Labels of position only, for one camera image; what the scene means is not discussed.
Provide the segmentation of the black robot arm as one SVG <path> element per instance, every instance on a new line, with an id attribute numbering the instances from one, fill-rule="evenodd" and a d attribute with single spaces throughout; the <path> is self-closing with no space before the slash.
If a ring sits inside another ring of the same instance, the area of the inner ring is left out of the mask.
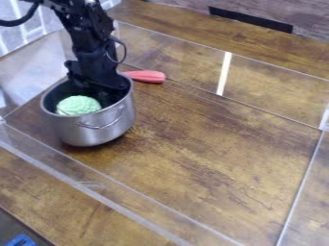
<path id="1" fill-rule="evenodd" d="M 117 72 L 118 59 L 113 36 L 114 20 L 109 17 L 99 0 L 23 0 L 50 8 L 71 37 L 77 59 L 66 61 L 69 76 L 78 84 L 105 86 L 125 90 L 129 83 Z"/>

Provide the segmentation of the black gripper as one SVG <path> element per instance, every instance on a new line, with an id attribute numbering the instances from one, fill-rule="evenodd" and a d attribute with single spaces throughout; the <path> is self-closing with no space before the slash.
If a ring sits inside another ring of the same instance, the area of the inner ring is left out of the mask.
<path id="1" fill-rule="evenodd" d="M 91 52 L 74 48 L 75 61 L 66 61 L 69 79 L 81 87 L 99 87 L 113 93 L 126 93 L 130 90 L 130 82 L 117 72 L 120 60 L 114 47 L 98 48 Z"/>

